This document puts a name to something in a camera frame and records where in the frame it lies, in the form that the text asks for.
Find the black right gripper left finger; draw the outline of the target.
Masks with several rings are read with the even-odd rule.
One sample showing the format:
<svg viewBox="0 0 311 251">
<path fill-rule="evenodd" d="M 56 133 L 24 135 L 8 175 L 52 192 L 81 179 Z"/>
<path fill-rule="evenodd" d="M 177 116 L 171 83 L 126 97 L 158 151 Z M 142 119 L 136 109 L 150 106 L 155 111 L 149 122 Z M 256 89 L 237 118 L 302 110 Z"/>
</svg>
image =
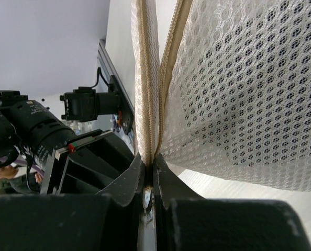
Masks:
<svg viewBox="0 0 311 251">
<path fill-rule="evenodd" d="M 0 250 L 140 250 L 145 166 L 130 166 L 97 193 L 0 196 Z"/>
</svg>

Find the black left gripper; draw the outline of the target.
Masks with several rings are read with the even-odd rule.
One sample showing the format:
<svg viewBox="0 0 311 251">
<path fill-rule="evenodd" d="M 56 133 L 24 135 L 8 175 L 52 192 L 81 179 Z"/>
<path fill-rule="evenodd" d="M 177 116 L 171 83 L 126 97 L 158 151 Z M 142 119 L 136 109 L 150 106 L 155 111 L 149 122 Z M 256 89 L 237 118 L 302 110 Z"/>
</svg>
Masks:
<svg viewBox="0 0 311 251">
<path fill-rule="evenodd" d="M 44 168 L 40 193 L 97 193 L 117 179 L 134 154 L 111 130 L 76 136 L 41 103 L 0 90 L 0 159 L 29 155 Z"/>
</svg>

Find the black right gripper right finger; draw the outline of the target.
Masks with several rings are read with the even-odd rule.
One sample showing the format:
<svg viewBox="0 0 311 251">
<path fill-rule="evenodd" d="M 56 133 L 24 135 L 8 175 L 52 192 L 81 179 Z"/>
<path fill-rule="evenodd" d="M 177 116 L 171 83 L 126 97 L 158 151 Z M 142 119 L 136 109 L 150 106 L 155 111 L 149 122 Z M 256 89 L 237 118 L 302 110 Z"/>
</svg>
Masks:
<svg viewBox="0 0 311 251">
<path fill-rule="evenodd" d="M 153 162 L 153 185 L 158 250 L 311 250 L 284 201 L 202 198 L 162 155 Z"/>
</svg>

